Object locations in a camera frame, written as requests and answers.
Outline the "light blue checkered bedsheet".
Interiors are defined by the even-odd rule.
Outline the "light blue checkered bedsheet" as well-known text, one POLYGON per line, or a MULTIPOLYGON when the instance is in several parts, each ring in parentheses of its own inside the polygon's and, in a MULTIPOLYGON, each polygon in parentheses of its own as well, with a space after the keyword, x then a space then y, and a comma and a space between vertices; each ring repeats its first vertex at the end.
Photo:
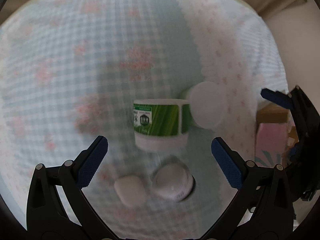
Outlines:
POLYGON ((254 157, 264 87, 287 91, 285 68, 267 25, 240 0, 33 0, 1 26, 1 195, 24 224, 35 166, 59 166, 103 135, 108 154, 84 189, 103 221, 123 238, 199 238, 235 194, 211 141, 254 157), (192 127, 180 149, 138 149, 134 100, 177 98, 203 81, 227 96, 221 124, 192 127), (181 202, 152 189, 169 163, 196 181, 181 202), (114 189, 130 175, 147 194, 135 207, 114 189))

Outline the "pink patterned cardboard box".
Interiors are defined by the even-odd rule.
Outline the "pink patterned cardboard box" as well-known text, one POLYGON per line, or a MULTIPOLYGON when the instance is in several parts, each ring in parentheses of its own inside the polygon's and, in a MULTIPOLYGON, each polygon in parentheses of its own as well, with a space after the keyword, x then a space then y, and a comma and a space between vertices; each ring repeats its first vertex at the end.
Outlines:
POLYGON ((257 112, 256 121, 255 162, 262 167, 287 167, 291 163, 289 152, 298 142, 291 112, 270 103, 257 112))

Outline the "white round jar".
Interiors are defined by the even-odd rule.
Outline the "white round jar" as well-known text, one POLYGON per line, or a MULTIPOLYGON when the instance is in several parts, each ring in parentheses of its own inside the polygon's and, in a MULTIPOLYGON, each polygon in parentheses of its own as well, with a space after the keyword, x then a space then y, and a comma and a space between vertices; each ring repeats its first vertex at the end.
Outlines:
POLYGON ((188 100, 192 121, 199 128, 214 130, 221 124, 227 108, 227 96, 219 85, 204 81, 184 90, 180 99, 188 100))

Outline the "black and white L'Oreal jar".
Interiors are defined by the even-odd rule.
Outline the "black and white L'Oreal jar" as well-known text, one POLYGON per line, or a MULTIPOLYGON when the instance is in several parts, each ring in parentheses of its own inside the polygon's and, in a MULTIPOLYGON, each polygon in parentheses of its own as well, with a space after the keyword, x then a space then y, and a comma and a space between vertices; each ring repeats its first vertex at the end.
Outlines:
POLYGON ((181 202, 195 189, 196 181, 189 168, 181 163, 162 166, 154 175, 152 189, 159 197, 181 202))

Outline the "green labelled white jar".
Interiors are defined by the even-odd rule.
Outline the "green labelled white jar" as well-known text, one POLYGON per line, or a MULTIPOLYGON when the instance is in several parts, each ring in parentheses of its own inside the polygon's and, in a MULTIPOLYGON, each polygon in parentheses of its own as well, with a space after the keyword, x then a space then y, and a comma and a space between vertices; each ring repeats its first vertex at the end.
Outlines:
POLYGON ((138 99, 133 102, 135 143, 146 152, 166 152, 186 146, 191 121, 184 99, 138 99))

